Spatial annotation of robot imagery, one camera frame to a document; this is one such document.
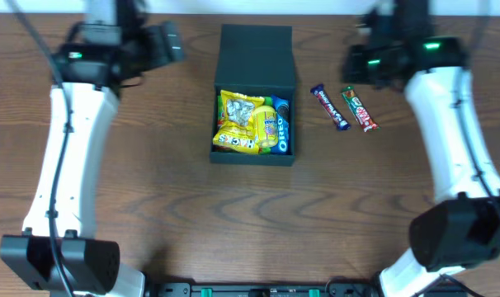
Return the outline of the green red KitKat Milo bar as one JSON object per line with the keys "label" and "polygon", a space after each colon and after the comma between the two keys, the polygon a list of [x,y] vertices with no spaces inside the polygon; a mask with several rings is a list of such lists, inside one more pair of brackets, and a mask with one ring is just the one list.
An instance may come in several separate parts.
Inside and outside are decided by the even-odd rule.
{"label": "green red KitKat Milo bar", "polygon": [[378,130],[380,128],[370,116],[370,113],[361,102],[353,86],[344,87],[341,95],[364,132]]}

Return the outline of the dark green open box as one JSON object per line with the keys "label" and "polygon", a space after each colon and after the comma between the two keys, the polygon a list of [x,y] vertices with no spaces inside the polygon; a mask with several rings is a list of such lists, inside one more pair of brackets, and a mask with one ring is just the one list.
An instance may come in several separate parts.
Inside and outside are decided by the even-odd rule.
{"label": "dark green open box", "polygon": [[285,154],[221,152],[210,148],[212,163],[290,167],[295,161],[296,68],[290,26],[223,24],[214,92],[276,95],[289,102],[289,144]]}

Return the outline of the blue Oreo cookie pack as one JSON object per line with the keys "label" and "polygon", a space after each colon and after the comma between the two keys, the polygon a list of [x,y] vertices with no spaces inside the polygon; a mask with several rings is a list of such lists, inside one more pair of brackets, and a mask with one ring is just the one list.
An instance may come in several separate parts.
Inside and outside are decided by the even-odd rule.
{"label": "blue Oreo cookie pack", "polygon": [[290,103],[278,96],[272,95],[272,106],[276,110],[278,143],[271,148],[272,154],[287,154],[290,144]]}

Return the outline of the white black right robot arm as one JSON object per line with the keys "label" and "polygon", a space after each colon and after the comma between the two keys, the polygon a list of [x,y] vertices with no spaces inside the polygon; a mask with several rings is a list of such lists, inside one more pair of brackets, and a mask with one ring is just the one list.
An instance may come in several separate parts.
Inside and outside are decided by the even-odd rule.
{"label": "white black right robot arm", "polygon": [[408,250],[373,281],[378,296],[424,296],[438,284],[500,256],[500,175],[488,153],[472,93],[471,39],[435,32],[427,1],[378,1],[359,22],[366,42],[349,49],[342,81],[376,88],[403,84],[434,183],[434,206],[412,221]]}

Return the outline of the purple Dairy Milk bar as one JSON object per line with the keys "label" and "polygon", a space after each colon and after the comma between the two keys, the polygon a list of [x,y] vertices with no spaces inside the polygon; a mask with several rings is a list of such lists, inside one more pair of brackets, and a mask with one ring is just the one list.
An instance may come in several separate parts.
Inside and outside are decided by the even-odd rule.
{"label": "purple Dairy Milk bar", "polygon": [[329,117],[332,119],[333,124],[336,126],[337,130],[345,131],[351,128],[350,123],[343,117],[343,115],[338,111],[338,109],[333,105],[328,94],[324,89],[323,84],[319,84],[311,88],[311,93],[315,95],[319,103],[323,106],[325,111],[328,113]]}

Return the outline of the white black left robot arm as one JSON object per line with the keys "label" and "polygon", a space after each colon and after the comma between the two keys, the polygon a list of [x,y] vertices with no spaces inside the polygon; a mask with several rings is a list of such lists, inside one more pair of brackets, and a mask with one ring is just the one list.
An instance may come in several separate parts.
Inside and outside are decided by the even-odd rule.
{"label": "white black left robot arm", "polygon": [[2,237],[0,258],[31,289],[52,296],[154,295],[146,275],[121,262],[117,243],[97,239],[96,189],[122,91],[185,57],[175,24],[149,25],[144,1],[89,1],[83,20],[51,51],[17,3],[10,8],[53,83],[35,197],[21,232]]}

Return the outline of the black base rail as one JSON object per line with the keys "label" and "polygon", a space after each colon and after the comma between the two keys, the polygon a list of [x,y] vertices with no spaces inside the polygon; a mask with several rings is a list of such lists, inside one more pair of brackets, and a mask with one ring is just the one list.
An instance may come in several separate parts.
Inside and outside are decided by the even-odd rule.
{"label": "black base rail", "polygon": [[351,281],[327,285],[193,285],[190,283],[149,284],[143,297],[379,297],[371,284]]}

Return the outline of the yellow Mentos gum bottle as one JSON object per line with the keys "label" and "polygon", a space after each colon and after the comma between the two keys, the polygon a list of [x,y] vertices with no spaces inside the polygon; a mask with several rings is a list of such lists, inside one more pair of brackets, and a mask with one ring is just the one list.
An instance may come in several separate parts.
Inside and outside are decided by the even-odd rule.
{"label": "yellow Mentos gum bottle", "polygon": [[278,143],[277,114],[271,106],[259,106],[253,113],[256,143],[260,148],[268,149]]}

